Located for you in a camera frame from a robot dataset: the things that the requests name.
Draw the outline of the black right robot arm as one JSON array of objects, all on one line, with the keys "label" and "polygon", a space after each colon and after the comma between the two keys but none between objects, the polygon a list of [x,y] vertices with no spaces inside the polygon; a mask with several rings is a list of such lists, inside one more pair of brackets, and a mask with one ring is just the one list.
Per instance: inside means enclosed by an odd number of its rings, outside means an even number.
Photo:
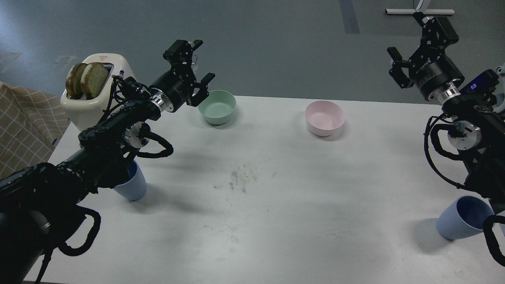
[{"label": "black right robot arm", "polygon": [[[504,224],[504,111],[494,95],[500,75],[488,69],[465,86],[462,72],[445,50],[459,37],[448,18],[412,14],[422,29],[417,50],[404,59],[396,47],[388,47],[389,75],[404,88],[417,87],[426,101],[436,99],[442,114],[430,117],[424,132],[424,153],[433,171],[457,189],[478,193],[494,211],[483,221],[483,232],[493,259],[504,265],[492,227]],[[435,166],[429,147],[443,157],[462,161],[468,172],[464,183],[444,176]]]}]

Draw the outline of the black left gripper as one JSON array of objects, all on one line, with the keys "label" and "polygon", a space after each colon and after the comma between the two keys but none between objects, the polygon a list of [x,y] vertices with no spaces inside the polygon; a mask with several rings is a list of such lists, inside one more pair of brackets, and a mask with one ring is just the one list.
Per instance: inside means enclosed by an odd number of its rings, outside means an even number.
[{"label": "black left gripper", "polygon": [[174,113],[183,104],[198,107],[209,97],[209,83],[216,74],[207,73],[200,82],[196,82],[193,70],[193,52],[203,43],[199,39],[192,42],[179,39],[164,51],[163,58],[174,65],[149,86],[150,102],[160,112]]}]

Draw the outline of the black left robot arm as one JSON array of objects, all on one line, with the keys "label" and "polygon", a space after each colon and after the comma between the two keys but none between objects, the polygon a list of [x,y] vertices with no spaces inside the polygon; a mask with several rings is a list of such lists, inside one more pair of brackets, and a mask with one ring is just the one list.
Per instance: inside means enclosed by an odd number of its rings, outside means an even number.
[{"label": "black left robot arm", "polygon": [[198,82],[193,52],[202,40],[177,40],[163,54],[170,63],[150,86],[132,77],[112,76],[109,103],[95,126],[78,135],[80,149],[58,165],[39,163],[1,179],[1,283],[21,284],[40,256],[39,284],[54,250],[79,256],[92,246],[101,226],[98,212],[79,202],[99,188],[124,183],[135,157],[172,155],[173,146],[150,131],[147,120],[176,112],[183,104],[196,107],[209,96],[208,73]]}]

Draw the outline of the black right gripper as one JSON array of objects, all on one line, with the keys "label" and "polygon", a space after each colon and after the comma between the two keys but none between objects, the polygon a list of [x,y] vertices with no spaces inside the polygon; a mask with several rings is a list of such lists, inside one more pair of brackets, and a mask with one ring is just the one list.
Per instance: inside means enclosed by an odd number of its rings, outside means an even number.
[{"label": "black right gripper", "polygon": [[422,27],[419,47],[409,60],[403,60],[396,47],[388,47],[387,52],[393,60],[389,75],[400,88],[415,85],[424,100],[431,101],[436,89],[447,83],[453,83],[458,88],[465,80],[462,72],[445,54],[445,49],[458,43],[460,38],[447,17],[413,13],[413,18]]}]

